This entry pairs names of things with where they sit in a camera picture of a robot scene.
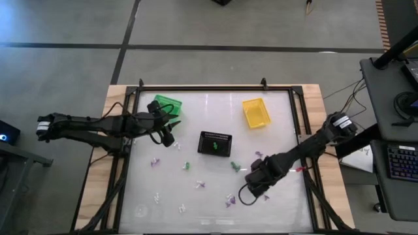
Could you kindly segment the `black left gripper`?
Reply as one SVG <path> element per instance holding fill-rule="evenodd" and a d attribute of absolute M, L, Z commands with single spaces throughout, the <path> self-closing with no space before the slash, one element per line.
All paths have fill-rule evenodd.
<path fill-rule="evenodd" d="M 178 115 L 176 114 L 154 114 L 149 112 L 139 112 L 132 115 L 132 123 L 130 125 L 130 131 L 135 134 L 142 134 L 147 131 L 152 131 L 155 128 L 160 128 L 165 124 L 165 120 L 176 119 Z M 181 121 L 175 121 L 173 123 L 168 123 L 164 126 L 164 130 L 172 131 L 175 126 L 180 124 Z"/>

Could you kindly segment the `green plastic basket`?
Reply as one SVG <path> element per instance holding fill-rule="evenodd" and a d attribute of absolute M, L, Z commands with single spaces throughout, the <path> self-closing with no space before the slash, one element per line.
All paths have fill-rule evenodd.
<path fill-rule="evenodd" d="M 177 115 L 176 118 L 171 119 L 170 122 L 179 121 L 180 112 L 182 107 L 182 102 L 176 99 L 171 99 L 166 96 L 156 95 L 154 97 L 155 101 L 158 101 L 161 107 L 164 107 L 164 111 L 169 113 L 170 115 Z"/>

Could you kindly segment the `black plastic basket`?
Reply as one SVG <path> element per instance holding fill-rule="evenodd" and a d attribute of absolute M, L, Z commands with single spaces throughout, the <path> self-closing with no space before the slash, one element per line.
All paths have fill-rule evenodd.
<path fill-rule="evenodd" d="M 199 137 L 198 152 L 202 154 L 215 155 L 218 157 L 230 157 L 232 146 L 232 135 L 202 131 Z M 219 150 L 213 149 L 213 142 L 217 142 Z"/>

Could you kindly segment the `yellow plastic basket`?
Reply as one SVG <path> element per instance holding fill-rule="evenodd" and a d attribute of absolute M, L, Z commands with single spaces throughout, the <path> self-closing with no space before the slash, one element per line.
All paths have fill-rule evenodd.
<path fill-rule="evenodd" d="M 250 129 L 264 127 L 271 123 L 270 116 L 262 98 L 243 101 L 242 106 Z"/>

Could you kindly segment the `white paper sheet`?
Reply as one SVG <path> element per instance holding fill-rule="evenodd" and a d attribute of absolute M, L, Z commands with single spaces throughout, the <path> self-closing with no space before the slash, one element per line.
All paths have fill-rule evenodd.
<path fill-rule="evenodd" d="M 345 156 L 341 160 L 341 164 L 349 166 L 351 168 L 356 168 L 358 170 L 363 170 L 365 172 L 372 173 L 373 168 L 373 153 L 370 145 L 365 146 L 353 153 Z"/>

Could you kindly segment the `grey desk with keyboard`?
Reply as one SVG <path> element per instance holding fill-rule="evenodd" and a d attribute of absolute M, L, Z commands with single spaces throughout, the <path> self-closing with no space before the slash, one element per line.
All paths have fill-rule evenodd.
<path fill-rule="evenodd" d="M 389 177 L 387 168 L 388 145 L 418 148 L 418 145 L 399 142 L 371 141 L 374 170 L 383 201 L 382 208 L 395 221 L 418 222 L 418 182 L 396 180 Z"/>

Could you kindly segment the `black backlit keyboard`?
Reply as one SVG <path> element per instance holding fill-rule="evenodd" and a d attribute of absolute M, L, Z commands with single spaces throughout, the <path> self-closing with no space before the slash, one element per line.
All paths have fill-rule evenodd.
<path fill-rule="evenodd" d="M 418 148 L 388 145 L 387 168 L 392 179 L 418 182 Z"/>

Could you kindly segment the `black round stand base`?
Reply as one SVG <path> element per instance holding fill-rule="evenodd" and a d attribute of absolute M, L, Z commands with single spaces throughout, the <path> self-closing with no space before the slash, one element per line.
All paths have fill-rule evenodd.
<path fill-rule="evenodd" d="M 399 93 L 393 100 L 393 106 L 402 119 L 418 118 L 418 92 Z"/>

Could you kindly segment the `dark grey cart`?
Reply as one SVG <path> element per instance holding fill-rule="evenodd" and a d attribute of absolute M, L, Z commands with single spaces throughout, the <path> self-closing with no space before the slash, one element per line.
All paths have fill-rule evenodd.
<path fill-rule="evenodd" d="M 51 167 L 53 160 L 0 142 L 0 235 L 8 224 L 34 163 Z"/>

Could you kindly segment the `black box with blue light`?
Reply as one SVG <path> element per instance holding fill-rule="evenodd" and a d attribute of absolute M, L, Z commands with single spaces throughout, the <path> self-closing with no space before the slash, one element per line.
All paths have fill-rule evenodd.
<path fill-rule="evenodd" d="M 0 120 L 0 142 L 15 146 L 20 136 L 20 130 Z"/>

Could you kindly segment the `black monitor pole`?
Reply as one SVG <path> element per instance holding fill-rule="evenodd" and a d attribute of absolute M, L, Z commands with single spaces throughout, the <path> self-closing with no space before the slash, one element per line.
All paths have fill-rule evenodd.
<path fill-rule="evenodd" d="M 385 69 L 394 59 L 403 58 L 418 46 L 418 25 L 372 62 L 376 69 Z"/>

